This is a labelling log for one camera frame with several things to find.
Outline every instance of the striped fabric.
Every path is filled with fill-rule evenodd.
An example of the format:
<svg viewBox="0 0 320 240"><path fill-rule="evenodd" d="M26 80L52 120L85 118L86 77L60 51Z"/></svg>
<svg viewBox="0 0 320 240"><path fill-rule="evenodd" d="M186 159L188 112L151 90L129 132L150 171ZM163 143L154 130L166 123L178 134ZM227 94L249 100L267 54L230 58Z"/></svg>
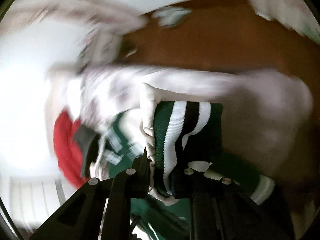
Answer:
<svg viewBox="0 0 320 240"><path fill-rule="evenodd" d="M175 166L205 172L221 157L222 105L201 102L160 102L154 115L155 187L172 195L169 175Z"/></svg>

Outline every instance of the red garment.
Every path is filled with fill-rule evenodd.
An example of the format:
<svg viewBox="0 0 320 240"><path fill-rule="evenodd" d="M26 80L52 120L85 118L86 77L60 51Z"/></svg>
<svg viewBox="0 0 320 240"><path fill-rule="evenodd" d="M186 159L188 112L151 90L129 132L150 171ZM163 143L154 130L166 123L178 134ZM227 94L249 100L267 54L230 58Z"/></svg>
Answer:
<svg viewBox="0 0 320 240"><path fill-rule="evenodd" d="M87 179L81 177L83 155L73 140L80 125L80 120L72 123L68 111L63 110L54 124L53 131L53 146L58 166L66 179L77 188L87 182Z"/></svg>

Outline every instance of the brown surface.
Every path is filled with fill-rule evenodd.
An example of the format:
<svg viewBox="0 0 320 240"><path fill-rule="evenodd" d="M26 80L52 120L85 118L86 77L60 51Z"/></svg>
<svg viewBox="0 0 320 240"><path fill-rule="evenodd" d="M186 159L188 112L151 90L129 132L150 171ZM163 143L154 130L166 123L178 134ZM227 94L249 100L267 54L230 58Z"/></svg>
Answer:
<svg viewBox="0 0 320 240"><path fill-rule="evenodd" d="M247 0L192 0L178 5L192 9L178 27L164 29L157 19L150 19L146 28L127 35L138 46L129 62L223 72L276 68L309 86L320 124L320 46L257 16ZM314 138L313 130L307 143L299 144L297 138L295 150L272 177L308 191L319 174ZM313 150L304 153L306 147Z"/></svg>

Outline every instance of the screw head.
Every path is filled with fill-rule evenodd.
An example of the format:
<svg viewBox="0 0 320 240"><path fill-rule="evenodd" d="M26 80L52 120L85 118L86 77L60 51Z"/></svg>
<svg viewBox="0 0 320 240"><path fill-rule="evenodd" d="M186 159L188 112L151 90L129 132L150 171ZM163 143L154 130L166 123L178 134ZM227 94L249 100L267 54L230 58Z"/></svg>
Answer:
<svg viewBox="0 0 320 240"><path fill-rule="evenodd" d="M185 169L185 170L184 170L184 174L186 174L186 175L192 175L192 174L193 174L193 169L191 169L191 168Z"/></svg>
<svg viewBox="0 0 320 240"><path fill-rule="evenodd" d="M136 170L135 170L135 169L130 168L130 169L127 169L127 170L125 171L125 173L127 173L128 175L133 175L133 174L135 174L135 173L136 173Z"/></svg>
<svg viewBox="0 0 320 240"><path fill-rule="evenodd" d="M96 185L99 182L97 178L91 178L89 179L89 185Z"/></svg>
<svg viewBox="0 0 320 240"><path fill-rule="evenodd" d="M225 185L229 185L232 183L232 180L229 179L229 178L222 178L222 183L225 184Z"/></svg>

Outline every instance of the round silver bolt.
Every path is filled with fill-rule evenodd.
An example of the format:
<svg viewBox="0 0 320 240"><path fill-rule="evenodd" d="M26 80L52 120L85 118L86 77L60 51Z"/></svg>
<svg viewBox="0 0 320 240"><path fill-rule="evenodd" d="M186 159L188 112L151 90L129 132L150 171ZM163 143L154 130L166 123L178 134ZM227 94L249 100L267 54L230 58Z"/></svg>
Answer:
<svg viewBox="0 0 320 240"><path fill-rule="evenodd" d="M90 185L96 185L99 182L97 178L91 178L89 179L89 184Z"/></svg>
<svg viewBox="0 0 320 240"><path fill-rule="evenodd" d="M222 181L222 183L225 184L225 185L229 185L229 184L232 183L232 180L229 179L229 178L223 178L221 181Z"/></svg>
<svg viewBox="0 0 320 240"><path fill-rule="evenodd" d="M133 174L135 174L135 173L136 173L136 170L135 170L135 169L130 168L130 169L127 169L127 170L125 171L125 173L127 173L128 175L133 175Z"/></svg>
<svg viewBox="0 0 320 240"><path fill-rule="evenodd" d="M192 175L192 174L193 174L193 169L191 169L191 168L185 169L185 170L184 170L184 174Z"/></svg>

